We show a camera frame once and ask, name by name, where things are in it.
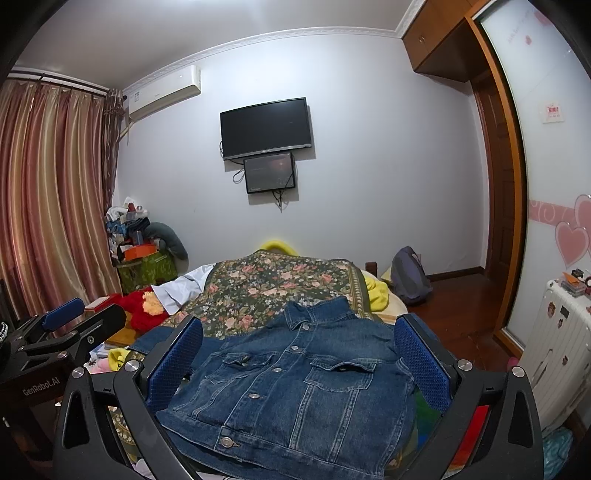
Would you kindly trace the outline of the white air conditioner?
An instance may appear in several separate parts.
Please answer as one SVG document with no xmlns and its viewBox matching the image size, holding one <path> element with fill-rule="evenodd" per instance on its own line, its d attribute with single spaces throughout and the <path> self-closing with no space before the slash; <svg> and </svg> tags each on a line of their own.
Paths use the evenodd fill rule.
<svg viewBox="0 0 591 480">
<path fill-rule="evenodd" d="M 141 120 L 200 93 L 200 70 L 197 65 L 185 66 L 129 94 L 129 119 Z"/>
</svg>

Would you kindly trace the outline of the frosted sliding door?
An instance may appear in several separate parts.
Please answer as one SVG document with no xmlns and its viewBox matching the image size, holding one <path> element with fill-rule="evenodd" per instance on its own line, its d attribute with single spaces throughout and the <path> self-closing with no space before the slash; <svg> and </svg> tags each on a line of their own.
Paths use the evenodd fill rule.
<svg viewBox="0 0 591 480">
<path fill-rule="evenodd" d="M 529 1 L 495 1 L 475 20 L 507 80 L 525 155 L 525 253 L 506 330 L 526 344 L 546 283 L 590 267 L 590 77 Z"/>
</svg>

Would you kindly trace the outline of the green storage box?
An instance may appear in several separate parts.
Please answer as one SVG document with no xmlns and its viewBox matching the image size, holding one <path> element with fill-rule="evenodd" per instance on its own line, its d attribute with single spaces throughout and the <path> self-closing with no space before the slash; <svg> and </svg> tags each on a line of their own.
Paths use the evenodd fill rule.
<svg viewBox="0 0 591 480">
<path fill-rule="evenodd" d="M 120 263 L 116 269 L 124 295 L 151 285 L 166 283 L 178 275 L 172 256 L 160 251 Z"/>
</svg>

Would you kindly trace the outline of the pink plush toy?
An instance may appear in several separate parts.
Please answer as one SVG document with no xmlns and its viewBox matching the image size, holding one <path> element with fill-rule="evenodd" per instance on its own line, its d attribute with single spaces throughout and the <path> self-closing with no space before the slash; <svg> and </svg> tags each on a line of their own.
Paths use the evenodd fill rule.
<svg viewBox="0 0 591 480">
<path fill-rule="evenodd" d="M 111 372 L 111 368 L 107 358 L 99 358 L 95 361 L 89 362 L 86 365 L 86 368 L 91 375 Z"/>
</svg>

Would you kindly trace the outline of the wooden wardrobe cabinet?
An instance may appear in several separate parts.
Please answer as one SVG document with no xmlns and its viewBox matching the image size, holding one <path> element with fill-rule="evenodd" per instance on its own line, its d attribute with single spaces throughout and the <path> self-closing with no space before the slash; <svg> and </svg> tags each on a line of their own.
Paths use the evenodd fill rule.
<svg viewBox="0 0 591 480">
<path fill-rule="evenodd" d="M 403 36 L 416 73 L 468 82 L 489 69 L 468 21 L 477 4 L 467 0 L 424 2 Z"/>
</svg>

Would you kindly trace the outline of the green floral bedspread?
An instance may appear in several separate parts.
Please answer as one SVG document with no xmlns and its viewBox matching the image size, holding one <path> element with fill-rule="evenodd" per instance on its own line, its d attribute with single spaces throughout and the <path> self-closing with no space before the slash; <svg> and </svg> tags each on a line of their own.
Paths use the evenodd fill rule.
<svg viewBox="0 0 591 480">
<path fill-rule="evenodd" d="M 356 315 L 373 316 L 365 278 L 352 262 L 259 250 L 216 263 L 204 292 L 163 325 L 175 327 L 192 315 L 204 324 L 205 336 L 222 339 L 266 326 L 287 303 L 308 307 L 341 296 Z"/>
</svg>

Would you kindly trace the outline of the white radiator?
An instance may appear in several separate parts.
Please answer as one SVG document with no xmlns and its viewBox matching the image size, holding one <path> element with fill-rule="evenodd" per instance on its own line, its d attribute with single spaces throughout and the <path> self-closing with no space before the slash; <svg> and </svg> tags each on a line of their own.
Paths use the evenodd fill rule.
<svg viewBox="0 0 591 480">
<path fill-rule="evenodd" d="M 530 381 L 544 436 L 559 428 L 590 390 L 590 299 L 550 281 L 519 361 Z"/>
</svg>

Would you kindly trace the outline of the blue denim jacket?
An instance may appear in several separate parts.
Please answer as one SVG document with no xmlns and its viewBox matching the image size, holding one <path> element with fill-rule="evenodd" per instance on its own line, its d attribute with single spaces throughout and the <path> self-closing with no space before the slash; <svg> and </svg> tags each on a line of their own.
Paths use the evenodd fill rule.
<svg viewBox="0 0 591 480">
<path fill-rule="evenodd" d="M 418 446 L 394 327 L 345 298 L 290 303 L 194 359 L 156 417 L 190 461 L 240 479 L 381 479 Z"/>
</svg>

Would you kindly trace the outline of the striped pink curtain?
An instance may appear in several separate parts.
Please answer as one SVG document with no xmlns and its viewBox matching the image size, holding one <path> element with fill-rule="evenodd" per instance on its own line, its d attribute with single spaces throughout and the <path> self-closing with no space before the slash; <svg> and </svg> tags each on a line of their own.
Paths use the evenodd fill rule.
<svg viewBox="0 0 591 480">
<path fill-rule="evenodd" d="M 122 116 L 117 90 L 2 86 L 1 277 L 18 316 L 119 292 L 104 217 Z"/>
</svg>

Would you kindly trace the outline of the red plush toy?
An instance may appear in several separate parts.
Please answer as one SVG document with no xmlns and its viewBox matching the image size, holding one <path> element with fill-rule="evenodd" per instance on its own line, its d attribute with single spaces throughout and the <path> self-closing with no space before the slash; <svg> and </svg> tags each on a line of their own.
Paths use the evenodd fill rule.
<svg viewBox="0 0 591 480">
<path fill-rule="evenodd" d="M 130 315 L 130 328 L 138 334 L 147 333 L 169 317 L 151 286 L 127 295 L 112 294 L 98 305 L 97 312 L 110 305 L 118 305 Z"/>
</svg>

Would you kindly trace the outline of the grey neck pillow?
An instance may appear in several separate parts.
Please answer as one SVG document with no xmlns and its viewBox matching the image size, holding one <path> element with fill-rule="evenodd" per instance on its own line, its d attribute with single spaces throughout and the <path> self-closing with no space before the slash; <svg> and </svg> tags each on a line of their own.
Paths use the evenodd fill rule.
<svg viewBox="0 0 591 480">
<path fill-rule="evenodd" d="M 179 260 L 187 260 L 188 253 L 186 248 L 168 225 L 160 222 L 151 222 L 144 230 L 143 237 L 145 239 L 158 239 L 165 243 L 166 249 L 170 254 Z"/>
</svg>

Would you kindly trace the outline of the white pillow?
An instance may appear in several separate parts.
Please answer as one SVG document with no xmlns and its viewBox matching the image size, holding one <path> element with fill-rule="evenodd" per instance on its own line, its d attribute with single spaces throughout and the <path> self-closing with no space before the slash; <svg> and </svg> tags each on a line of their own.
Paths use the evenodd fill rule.
<svg viewBox="0 0 591 480">
<path fill-rule="evenodd" d="M 187 302 L 204 293 L 207 277 L 213 269 L 213 264 L 201 265 L 174 280 L 161 285 L 152 285 L 151 289 L 165 312 L 171 316 Z"/>
</svg>

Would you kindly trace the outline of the orange box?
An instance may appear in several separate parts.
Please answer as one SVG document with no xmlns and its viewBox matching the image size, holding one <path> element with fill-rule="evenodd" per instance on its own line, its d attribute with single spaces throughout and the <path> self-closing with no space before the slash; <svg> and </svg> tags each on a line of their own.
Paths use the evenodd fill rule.
<svg viewBox="0 0 591 480">
<path fill-rule="evenodd" d="M 146 243 L 142 245 L 129 246 L 123 251 L 125 261 L 134 261 L 157 252 L 154 244 Z"/>
</svg>

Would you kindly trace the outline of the small black framed screen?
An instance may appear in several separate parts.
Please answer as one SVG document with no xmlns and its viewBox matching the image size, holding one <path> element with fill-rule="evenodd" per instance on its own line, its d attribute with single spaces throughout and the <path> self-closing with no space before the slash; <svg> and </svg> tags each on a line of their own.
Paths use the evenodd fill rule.
<svg viewBox="0 0 591 480">
<path fill-rule="evenodd" d="M 290 152 L 246 158 L 243 169 L 249 194 L 293 189 L 296 186 L 294 158 Z"/>
</svg>

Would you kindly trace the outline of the black wall television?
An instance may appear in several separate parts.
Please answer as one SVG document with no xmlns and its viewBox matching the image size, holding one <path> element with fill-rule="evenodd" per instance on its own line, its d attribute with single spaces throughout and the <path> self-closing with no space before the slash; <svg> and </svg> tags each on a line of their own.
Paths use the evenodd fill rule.
<svg viewBox="0 0 591 480">
<path fill-rule="evenodd" d="M 224 160 L 311 148 L 311 120 L 304 97 L 250 105 L 219 114 Z"/>
</svg>

